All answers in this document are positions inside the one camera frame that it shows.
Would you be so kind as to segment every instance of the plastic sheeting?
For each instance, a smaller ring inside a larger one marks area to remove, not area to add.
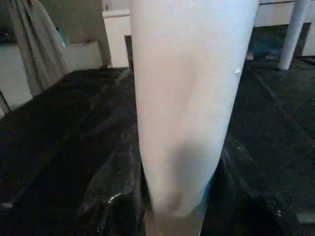
[[[301,128],[303,119],[272,96],[280,92],[262,84],[262,68],[295,76],[271,64],[246,65],[201,235],[290,235],[300,230],[295,213],[312,210],[313,122]],[[2,205],[0,228],[142,234],[149,201],[134,96],[132,71],[78,71],[1,120],[0,197],[13,207]]]

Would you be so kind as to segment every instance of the white wall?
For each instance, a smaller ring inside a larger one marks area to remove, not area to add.
[[[0,71],[0,90],[11,109],[31,100],[24,64],[17,46],[0,47]]]
[[[106,10],[106,5],[108,10],[119,10],[119,9],[128,9],[129,0],[102,0],[103,9]]]

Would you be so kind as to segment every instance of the black plastic sheet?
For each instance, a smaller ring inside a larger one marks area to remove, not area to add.
[[[284,75],[272,64],[254,61],[243,73],[202,235],[294,234],[296,211],[314,204],[314,122],[286,109],[296,100],[264,80]],[[0,131],[0,200],[13,206],[2,206],[2,229],[143,233],[148,192],[131,70],[74,72],[7,115]]]

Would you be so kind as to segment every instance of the curtain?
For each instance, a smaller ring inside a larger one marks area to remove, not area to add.
[[[62,39],[38,0],[8,0],[32,96],[71,71]]]

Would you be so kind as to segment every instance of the white pipe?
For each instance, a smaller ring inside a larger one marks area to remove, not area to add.
[[[296,0],[290,25],[287,29],[279,69],[288,70],[292,62],[294,50],[299,39],[308,7],[312,0]]]
[[[155,214],[185,217],[201,202],[220,158],[258,3],[131,1],[140,151]]]

